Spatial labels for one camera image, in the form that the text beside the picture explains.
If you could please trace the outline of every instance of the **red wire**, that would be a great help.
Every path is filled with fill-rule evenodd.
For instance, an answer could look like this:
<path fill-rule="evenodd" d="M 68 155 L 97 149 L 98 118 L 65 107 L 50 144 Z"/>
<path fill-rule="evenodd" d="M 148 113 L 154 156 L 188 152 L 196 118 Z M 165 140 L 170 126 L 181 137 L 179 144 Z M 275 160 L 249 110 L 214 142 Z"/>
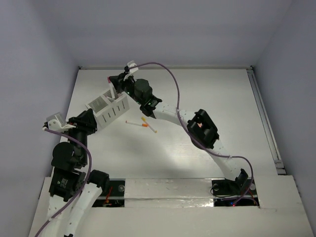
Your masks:
<path fill-rule="evenodd" d="M 107 204 L 108 203 L 108 198 L 109 196 L 111 195 L 111 191 L 112 191 L 113 187 L 110 187 L 110 190 L 109 190 L 109 193 L 107 194 L 106 198 L 105 198 L 105 201 L 103 203 L 103 205 Z"/>
<path fill-rule="evenodd" d="M 252 192 L 250 191 L 250 189 L 248 190 L 248 193 L 250 193 L 251 198 L 252 198 L 252 199 L 253 199 L 253 201 L 254 201 L 253 203 L 254 203 L 254 204 L 256 204 L 256 203 L 255 203 L 255 198 L 253 197 L 253 194 L 252 194 Z"/>

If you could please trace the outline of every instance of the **white basket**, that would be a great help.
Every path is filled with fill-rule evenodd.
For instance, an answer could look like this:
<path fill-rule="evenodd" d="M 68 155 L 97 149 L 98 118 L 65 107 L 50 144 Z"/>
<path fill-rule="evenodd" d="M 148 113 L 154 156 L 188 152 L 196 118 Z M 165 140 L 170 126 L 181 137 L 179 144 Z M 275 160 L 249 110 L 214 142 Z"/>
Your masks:
<path fill-rule="evenodd" d="M 129 110 L 127 95 L 118 96 L 116 92 L 110 89 L 103 91 L 102 94 L 86 103 L 85 106 L 93 110 L 94 117 L 101 129 Z"/>

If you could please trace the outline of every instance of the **black bracket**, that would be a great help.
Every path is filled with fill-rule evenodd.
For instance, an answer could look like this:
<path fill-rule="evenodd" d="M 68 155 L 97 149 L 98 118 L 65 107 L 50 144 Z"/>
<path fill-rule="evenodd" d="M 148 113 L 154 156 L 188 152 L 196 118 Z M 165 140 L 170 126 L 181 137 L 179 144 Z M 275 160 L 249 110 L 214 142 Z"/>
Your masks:
<path fill-rule="evenodd" d="M 220 195 L 240 195 L 242 190 L 250 185 L 248 174 L 244 169 L 240 169 L 239 176 L 235 181 L 228 179 L 214 179 L 212 180 L 212 190 L 216 196 Z"/>
<path fill-rule="evenodd" d="M 195 112 L 194 118 L 188 121 L 187 128 L 189 133 L 206 148 L 213 149 L 214 143 L 219 139 L 217 127 L 205 110 L 200 109 Z"/>
<path fill-rule="evenodd" d="M 74 124 L 77 130 L 84 131 L 87 136 L 97 131 L 97 122 L 92 109 L 83 111 L 77 117 L 71 117 L 68 123 Z"/>
<path fill-rule="evenodd" d="M 124 73 L 118 76 L 111 76 L 108 79 L 112 82 L 117 93 L 125 91 L 134 101 L 140 105 L 144 115 L 155 118 L 153 111 L 161 99 L 153 95 L 153 89 L 145 79 L 134 80 L 133 76 L 124 79 Z"/>
<path fill-rule="evenodd" d="M 85 177 L 84 172 L 73 171 L 68 172 L 55 168 L 54 175 L 49 187 L 51 196 L 57 195 L 68 201 L 82 186 Z"/>
<path fill-rule="evenodd" d="M 91 171 L 87 183 L 96 184 L 98 188 L 101 187 L 102 194 L 107 194 L 109 192 L 110 178 L 105 172 L 99 170 Z"/>

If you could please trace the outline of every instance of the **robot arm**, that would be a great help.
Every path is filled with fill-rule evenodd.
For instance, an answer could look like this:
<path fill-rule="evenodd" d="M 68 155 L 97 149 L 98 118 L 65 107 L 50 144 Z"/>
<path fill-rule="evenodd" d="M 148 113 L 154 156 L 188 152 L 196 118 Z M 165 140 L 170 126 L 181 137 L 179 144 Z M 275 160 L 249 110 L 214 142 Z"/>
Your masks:
<path fill-rule="evenodd" d="M 245 170 L 237 165 L 235 160 L 230 157 L 230 154 L 222 145 L 219 139 L 218 129 L 207 112 L 202 109 L 195 113 L 180 110 L 179 114 L 183 123 L 181 124 L 176 107 L 155 97 L 153 95 L 153 89 L 149 86 L 147 80 L 134 79 L 132 74 L 136 71 L 136 68 L 134 68 L 132 72 L 129 70 L 129 67 L 134 66 L 136 66 L 136 64 L 130 62 L 125 67 L 125 72 L 118 76 L 108 77 L 108 81 L 113 84 L 117 93 L 126 92 L 140 105 L 140 110 L 148 117 L 166 120 L 176 125 L 184 125 L 187 128 L 192 143 L 196 147 L 201 149 L 195 140 L 203 144 L 203 146 L 213 154 L 228 156 L 228 158 L 220 158 L 209 154 L 222 170 L 229 189 L 234 193 L 240 193 L 240 190 L 243 189 L 246 184 L 248 175 Z"/>
<path fill-rule="evenodd" d="M 49 187 L 47 213 L 51 223 L 41 236 L 75 237 L 89 209 L 102 193 L 108 192 L 110 185 L 109 175 L 105 172 L 93 170 L 85 178 L 86 173 L 76 170 L 87 165 L 87 152 L 78 142 L 87 147 L 87 137 L 95 133 L 97 124 L 91 109 L 70 118 L 68 122 L 63 120 L 60 113 L 46 120 L 43 130 L 65 133 L 68 142 L 57 144 L 53 150 L 51 165 L 54 173 Z"/>

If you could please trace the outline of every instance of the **white platform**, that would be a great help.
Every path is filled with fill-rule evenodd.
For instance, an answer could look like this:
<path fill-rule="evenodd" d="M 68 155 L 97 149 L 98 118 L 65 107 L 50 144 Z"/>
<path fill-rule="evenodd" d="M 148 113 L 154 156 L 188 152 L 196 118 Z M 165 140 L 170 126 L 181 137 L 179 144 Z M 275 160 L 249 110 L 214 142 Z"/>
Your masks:
<path fill-rule="evenodd" d="M 179 82 L 182 109 L 205 109 L 231 155 L 247 157 L 256 175 L 277 175 L 246 70 L 172 71 Z M 67 119 L 86 110 L 84 104 L 107 88 L 107 77 L 121 72 L 80 70 Z M 176 87 L 166 70 L 139 70 L 135 78 L 147 79 L 155 96 L 176 104 Z M 215 162 L 192 145 L 181 127 L 148 118 L 158 131 L 154 134 L 126 124 L 126 120 L 141 122 L 142 116 L 136 102 L 129 99 L 129 105 L 127 113 L 89 136 L 93 169 L 105 171 L 111 178 L 223 177 Z"/>
<path fill-rule="evenodd" d="M 67 118 L 85 110 L 85 102 L 106 89 L 107 76 L 120 72 L 80 70 Z M 227 150 L 252 163 L 261 208 L 213 207 L 211 180 L 198 178 L 222 177 L 220 169 L 176 125 L 149 118 L 158 130 L 154 134 L 125 124 L 142 116 L 130 100 L 126 114 L 88 138 L 93 169 L 126 178 L 125 207 L 92 208 L 79 237 L 312 237 L 293 178 L 277 176 L 246 70 L 173 72 L 181 108 L 208 111 Z M 148 79 L 155 96 L 175 105 L 175 85 L 166 71 L 140 70 L 136 78 Z M 30 237 L 45 221 L 50 180 L 44 182 Z"/>
<path fill-rule="evenodd" d="M 50 182 L 46 178 L 29 237 L 45 222 Z M 76 237 L 313 237 L 292 176 L 256 176 L 261 208 L 212 207 L 208 182 L 127 179 L 126 207 L 92 208 Z"/>

